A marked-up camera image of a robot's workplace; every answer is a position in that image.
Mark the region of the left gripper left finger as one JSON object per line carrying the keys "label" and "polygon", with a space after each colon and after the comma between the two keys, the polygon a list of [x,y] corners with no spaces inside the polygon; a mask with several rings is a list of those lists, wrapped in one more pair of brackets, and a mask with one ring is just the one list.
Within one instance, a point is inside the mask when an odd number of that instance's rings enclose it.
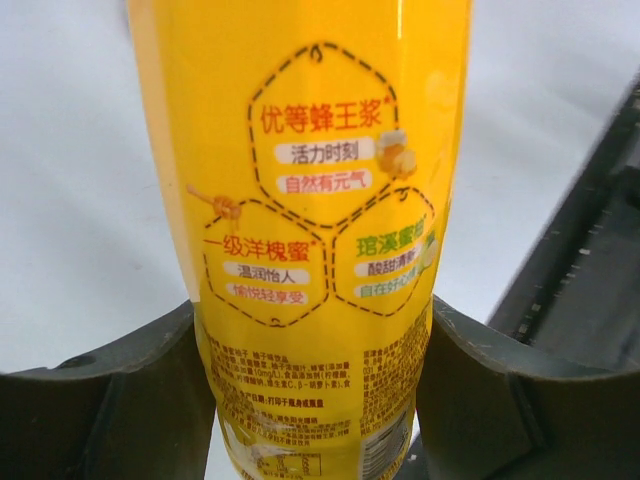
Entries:
{"label": "left gripper left finger", "polygon": [[185,302],[55,368],[1,376],[4,479],[201,479],[216,403]]}

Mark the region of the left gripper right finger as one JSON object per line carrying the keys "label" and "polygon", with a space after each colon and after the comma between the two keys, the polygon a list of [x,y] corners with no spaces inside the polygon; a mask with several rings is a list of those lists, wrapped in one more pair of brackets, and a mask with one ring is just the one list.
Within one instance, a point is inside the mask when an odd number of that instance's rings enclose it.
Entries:
{"label": "left gripper right finger", "polygon": [[417,390],[432,479],[636,479],[639,374],[524,345],[446,302]]}

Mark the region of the yellow juice bottle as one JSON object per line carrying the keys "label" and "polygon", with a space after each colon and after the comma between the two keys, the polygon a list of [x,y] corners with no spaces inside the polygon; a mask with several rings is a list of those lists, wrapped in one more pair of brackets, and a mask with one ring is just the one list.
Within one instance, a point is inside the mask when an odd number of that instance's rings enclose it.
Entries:
{"label": "yellow juice bottle", "polygon": [[463,123],[468,1],[131,1],[196,344],[246,479],[409,448]]}

